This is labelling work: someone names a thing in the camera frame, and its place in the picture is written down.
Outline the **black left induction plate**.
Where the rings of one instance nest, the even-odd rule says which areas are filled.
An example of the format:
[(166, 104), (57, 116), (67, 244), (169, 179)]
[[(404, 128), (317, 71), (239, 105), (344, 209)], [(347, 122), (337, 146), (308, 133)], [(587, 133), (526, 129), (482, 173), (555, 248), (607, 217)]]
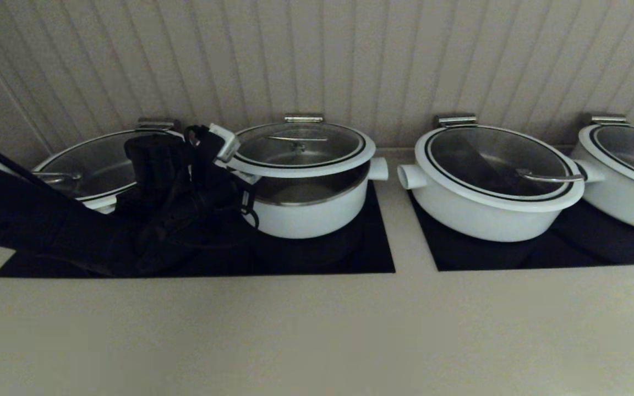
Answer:
[(224, 250), (196, 250), (154, 278), (395, 273), (385, 224), (373, 183), (359, 214), (333, 233), (286, 239), (253, 228), (237, 212), (214, 218), (212, 241), (231, 241)]

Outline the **black right induction plate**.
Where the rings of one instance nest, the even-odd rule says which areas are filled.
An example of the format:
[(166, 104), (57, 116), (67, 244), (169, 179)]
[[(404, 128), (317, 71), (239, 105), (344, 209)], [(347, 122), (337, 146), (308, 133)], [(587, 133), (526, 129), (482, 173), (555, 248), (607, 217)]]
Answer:
[(452, 230), (409, 194), (438, 271), (579, 268), (634, 265), (634, 226), (581, 200), (531, 240), (501, 243)]

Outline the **white pot with steel rim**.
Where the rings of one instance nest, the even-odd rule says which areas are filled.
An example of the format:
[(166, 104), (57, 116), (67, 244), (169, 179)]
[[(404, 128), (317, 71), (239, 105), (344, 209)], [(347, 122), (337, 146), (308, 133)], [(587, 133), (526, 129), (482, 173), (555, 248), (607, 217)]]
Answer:
[(254, 185), (253, 210), (258, 229), (267, 235), (294, 240), (327, 235), (357, 217), (371, 180), (388, 178), (383, 157), (372, 157), (357, 168), (322, 177), (263, 177)]

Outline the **glass lid with steel handle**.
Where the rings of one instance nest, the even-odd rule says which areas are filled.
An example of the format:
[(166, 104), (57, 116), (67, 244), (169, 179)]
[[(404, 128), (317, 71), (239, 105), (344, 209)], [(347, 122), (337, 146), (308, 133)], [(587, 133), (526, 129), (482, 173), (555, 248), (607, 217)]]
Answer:
[(367, 163), (376, 145), (365, 133), (331, 123), (273, 123), (237, 133), (227, 164), (261, 168), (263, 177), (295, 179), (342, 173)]

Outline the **black induction plate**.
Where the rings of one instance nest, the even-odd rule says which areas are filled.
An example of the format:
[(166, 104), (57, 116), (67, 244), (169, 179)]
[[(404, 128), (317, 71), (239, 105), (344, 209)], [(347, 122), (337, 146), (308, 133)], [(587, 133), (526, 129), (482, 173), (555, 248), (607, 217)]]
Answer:
[(438, 271), (579, 268), (634, 265), (634, 226), (581, 200), (531, 240), (501, 243), (452, 230), (409, 194)]
[(385, 224), (373, 183), (359, 214), (333, 233), (286, 239), (253, 228), (237, 212), (214, 218), (212, 241), (231, 241), (224, 250), (196, 250), (154, 278), (395, 273)]

